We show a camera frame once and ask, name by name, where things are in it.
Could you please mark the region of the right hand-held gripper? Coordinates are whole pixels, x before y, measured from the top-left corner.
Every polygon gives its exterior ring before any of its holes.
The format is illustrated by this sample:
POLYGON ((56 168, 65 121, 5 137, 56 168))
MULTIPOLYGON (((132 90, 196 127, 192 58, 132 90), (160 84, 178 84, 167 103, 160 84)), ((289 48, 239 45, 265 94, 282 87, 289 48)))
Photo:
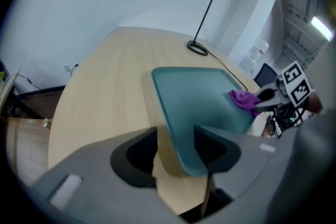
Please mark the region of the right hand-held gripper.
MULTIPOLYGON (((293 61, 290 65, 280 71, 279 87, 285 98, 290 101, 295 116, 290 116, 291 123, 302 123, 307 117, 309 97, 316 92, 309 82, 303 68, 298 61, 293 61)), ((255 105, 255 112, 269 112, 283 105, 280 90, 276 83, 270 83, 261 87, 255 96, 260 102, 255 105)))

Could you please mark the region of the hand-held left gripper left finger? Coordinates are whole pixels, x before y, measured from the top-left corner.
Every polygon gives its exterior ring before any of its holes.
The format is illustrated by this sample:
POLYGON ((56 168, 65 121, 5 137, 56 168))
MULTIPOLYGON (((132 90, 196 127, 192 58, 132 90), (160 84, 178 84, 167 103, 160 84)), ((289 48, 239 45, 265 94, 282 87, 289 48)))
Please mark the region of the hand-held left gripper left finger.
POLYGON ((76 150, 31 188, 52 223, 182 223, 160 199, 152 176, 155 127, 76 150))

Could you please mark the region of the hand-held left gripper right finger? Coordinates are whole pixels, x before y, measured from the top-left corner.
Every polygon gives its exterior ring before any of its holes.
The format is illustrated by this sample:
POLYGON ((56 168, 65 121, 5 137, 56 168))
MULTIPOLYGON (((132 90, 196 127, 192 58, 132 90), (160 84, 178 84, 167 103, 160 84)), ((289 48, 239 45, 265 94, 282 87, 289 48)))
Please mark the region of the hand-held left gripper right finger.
POLYGON ((223 207, 202 223, 271 223, 271 202, 285 174, 298 128, 280 138, 194 126, 194 147, 223 207))

